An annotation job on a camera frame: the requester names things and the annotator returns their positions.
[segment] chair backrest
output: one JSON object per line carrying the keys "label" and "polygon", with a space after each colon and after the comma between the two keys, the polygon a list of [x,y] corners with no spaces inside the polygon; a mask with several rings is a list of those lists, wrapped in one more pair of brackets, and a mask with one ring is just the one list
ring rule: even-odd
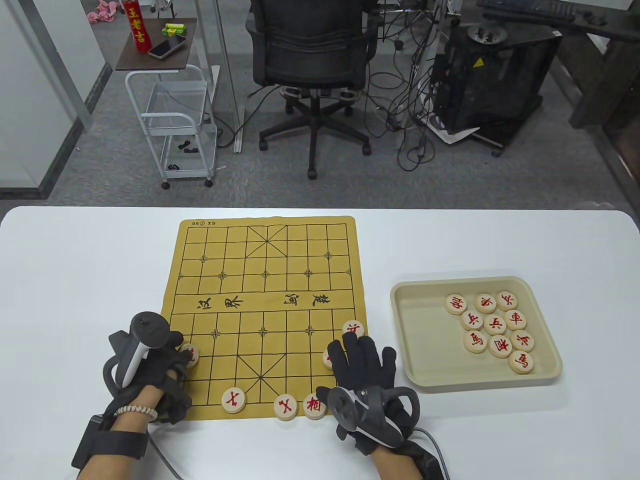
{"label": "chair backrest", "polygon": [[266,39],[265,81],[307,88],[361,88],[367,63],[366,45],[359,40],[363,2],[251,0],[255,27]]}

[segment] chair base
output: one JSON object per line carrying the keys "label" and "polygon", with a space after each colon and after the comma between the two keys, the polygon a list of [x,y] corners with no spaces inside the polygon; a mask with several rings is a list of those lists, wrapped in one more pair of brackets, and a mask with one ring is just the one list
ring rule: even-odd
{"label": "chair base", "polygon": [[293,109],[302,113],[302,116],[293,118],[286,122],[282,122],[279,125],[268,128],[260,132],[259,147],[262,151],[269,148],[267,141],[268,136],[275,135],[277,133],[287,132],[289,130],[297,129],[300,127],[311,128],[311,144],[309,147],[309,168],[307,170],[307,177],[309,180],[315,180],[317,178],[316,172],[316,142],[318,136],[318,130],[321,127],[326,127],[330,130],[340,132],[348,135],[358,141],[362,142],[362,154],[365,156],[371,155],[371,145],[369,144],[369,137],[365,134],[358,132],[356,129],[351,128],[348,125],[342,124],[337,120],[329,118],[332,113],[345,109],[345,115],[351,116],[353,114],[353,108],[345,102],[337,102],[324,108],[320,108],[320,98],[311,97],[311,106],[307,106],[300,102],[298,99],[287,98],[287,106],[285,111],[287,113],[293,113]]}

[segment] computer case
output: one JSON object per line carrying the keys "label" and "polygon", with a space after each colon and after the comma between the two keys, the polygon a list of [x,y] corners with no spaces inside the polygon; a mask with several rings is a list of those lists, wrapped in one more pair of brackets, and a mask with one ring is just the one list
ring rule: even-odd
{"label": "computer case", "polygon": [[468,26],[452,29],[431,82],[433,111],[449,134],[480,127],[477,136],[504,148],[540,105],[538,92],[562,34],[540,25],[500,27],[508,38],[497,45],[472,40]]}

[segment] gray carpet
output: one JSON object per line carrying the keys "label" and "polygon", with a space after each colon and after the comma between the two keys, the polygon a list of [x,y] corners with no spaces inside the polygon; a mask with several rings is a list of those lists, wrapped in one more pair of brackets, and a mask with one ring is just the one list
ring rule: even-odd
{"label": "gray carpet", "polygon": [[[88,10],[97,2],[83,0]],[[209,2],[202,1],[212,19]],[[244,30],[248,0],[220,0],[229,58],[238,99],[256,89],[252,79],[252,47]],[[193,5],[178,3],[179,16],[194,15]],[[105,58],[115,64],[128,35],[126,18],[98,24],[95,35]],[[216,36],[211,29],[210,42]],[[413,49],[398,56],[408,71]],[[379,43],[372,72],[393,71],[393,47]],[[397,82],[379,77],[380,83]],[[227,86],[221,85],[216,116],[231,123]],[[392,92],[373,94],[391,96]],[[2,200],[0,218],[20,204],[117,205],[166,207],[343,207],[400,209],[574,209],[606,207],[628,213],[612,175],[590,139],[568,123],[571,109],[548,77],[543,84],[544,103],[501,158],[473,141],[453,147],[434,140],[436,156],[415,172],[396,165],[396,138],[388,134],[373,139],[373,154],[361,155],[360,145],[321,131],[318,141],[316,181],[307,180],[308,131],[274,138],[269,150],[258,150],[258,131],[286,118],[284,101],[277,93],[263,103],[244,129],[241,154],[218,150],[219,170],[212,188],[201,180],[173,181],[160,188],[157,170],[124,88],[124,75],[115,72],[95,109],[93,129],[82,135],[51,197],[43,202]],[[262,93],[248,102],[248,113]],[[352,118],[338,118],[363,130],[364,100]],[[383,124],[369,104],[367,122],[375,131]],[[228,139],[225,127],[222,141]]]}

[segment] beige plastic tray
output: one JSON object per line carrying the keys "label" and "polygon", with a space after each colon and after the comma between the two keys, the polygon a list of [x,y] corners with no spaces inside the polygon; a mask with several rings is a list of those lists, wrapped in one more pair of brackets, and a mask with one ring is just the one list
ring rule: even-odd
{"label": "beige plastic tray", "polygon": [[[531,351],[534,369],[527,375],[517,374],[509,368],[508,360],[495,358],[488,349],[480,354],[467,351],[462,343],[465,331],[460,317],[444,307],[452,293],[463,295],[468,307],[475,308],[476,295],[496,296],[502,290],[516,294],[517,308],[527,318],[527,331],[535,340]],[[560,354],[533,292],[515,276],[404,282],[391,290],[391,304],[404,371],[409,380],[428,392],[546,385],[562,371]],[[504,318],[500,309],[495,313]]]}

